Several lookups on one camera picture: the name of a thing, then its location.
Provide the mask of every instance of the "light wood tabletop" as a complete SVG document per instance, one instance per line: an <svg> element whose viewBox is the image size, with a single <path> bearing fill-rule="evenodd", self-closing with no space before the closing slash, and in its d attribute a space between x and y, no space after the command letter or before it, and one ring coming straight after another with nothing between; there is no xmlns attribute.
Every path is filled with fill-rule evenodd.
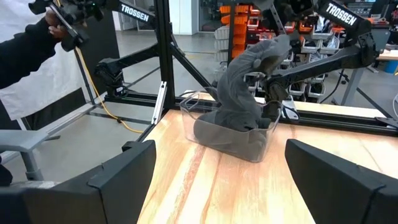
<svg viewBox="0 0 398 224"><path fill-rule="evenodd" d="M181 112L171 110L146 138L157 161L139 223L314 223L285 161L290 138L398 178L396 138L278 124L264 160L250 163L184 133Z"/></svg>
<svg viewBox="0 0 398 224"><path fill-rule="evenodd" d="M398 50L384 50L378 60L398 60Z"/></svg>

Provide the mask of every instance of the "concrete floor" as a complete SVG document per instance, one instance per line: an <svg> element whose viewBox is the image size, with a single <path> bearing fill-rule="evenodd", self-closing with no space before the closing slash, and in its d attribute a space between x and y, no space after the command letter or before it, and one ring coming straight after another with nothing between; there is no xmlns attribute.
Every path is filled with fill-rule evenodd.
<svg viewBox="0 0 398 224"><path fill-rule="evenodd" d="M119 50L121 56L151 46L155 43L153 32L118 32ZM214 38L209 34L194 36L176 36L180 48L186 52L187 58L210 81L214 80L214 69L219 63L214 61ZM152 58L145 62L131 66L124 70L126 83L132 83L130 89L156 94L159 90L160 72L159 59ZM331 73L325 80L326 95L334 89L338 75ZM185 90L201 90L196 80L174 60L174 80L176 95ZM347 85L340 85L334 94L341 99ZM392 113L392 99L398 91L398 77L384 72L371 73L365 71L359 87L385 110ZM149 121L153 108L118 103L106 103L108 109L116 116ZM359 93L349 106L373 108ZM95 109L96 113L105 113L102 109ZM146 124L129 123L138 130L145 130ZM39 166L46 180L64 181L74 177L95 165L104 162L121 152L121 146L126 141L134 141L139 134L124 129L112 119L85 115L65 129L61 130L59 140L45 142L35 153ZM14 175L14 181L25 180L22 159L17 157L6 164Z"/></svg>

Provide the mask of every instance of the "person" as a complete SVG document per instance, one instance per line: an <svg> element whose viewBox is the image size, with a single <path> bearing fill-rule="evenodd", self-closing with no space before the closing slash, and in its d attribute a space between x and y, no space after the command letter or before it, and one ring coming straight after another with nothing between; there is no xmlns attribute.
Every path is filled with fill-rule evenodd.
<svg viewBox="0 0 398 224"><path fill-rule="evenodd" d="M36 24L26 26L25 32L0 43L0 89L17 83L36 72L41 64L55 55L55 45L67 35L66 29L53 11L47 11ZM7 187L12 174L0 165L0 186Z"/></svg>

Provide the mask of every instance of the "black jacket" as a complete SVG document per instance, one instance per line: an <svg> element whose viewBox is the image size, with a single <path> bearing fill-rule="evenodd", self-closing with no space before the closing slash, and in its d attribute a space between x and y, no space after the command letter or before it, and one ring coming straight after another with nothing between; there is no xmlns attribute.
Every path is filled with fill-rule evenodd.
<svg viewBox="0 0 398 224"><path fill-rule="evenodd" d="M0 89L36 72L44 61L55 55L57 42L49 34L49 25L43 18L35 25L28 25L24 33L0 43Z"/></svg>

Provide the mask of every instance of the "white panel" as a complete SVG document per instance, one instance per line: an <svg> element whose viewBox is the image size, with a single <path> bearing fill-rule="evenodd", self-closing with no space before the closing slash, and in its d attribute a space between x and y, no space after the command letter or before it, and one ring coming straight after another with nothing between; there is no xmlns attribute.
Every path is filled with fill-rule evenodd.
<svg viewBox="0 0 398 224"><path fill-rule="evenodd" d="M113 22L114 22L114 29L121 31L122 28L120 27L120 19L118 12L112 12Z"/></svg>
<svg viewBox="0 0 398 224"><path fill-rule="evenodd" d="M170 21L173 24L173 34L180 34L180 0L170 0L169 8Z"/></svg>

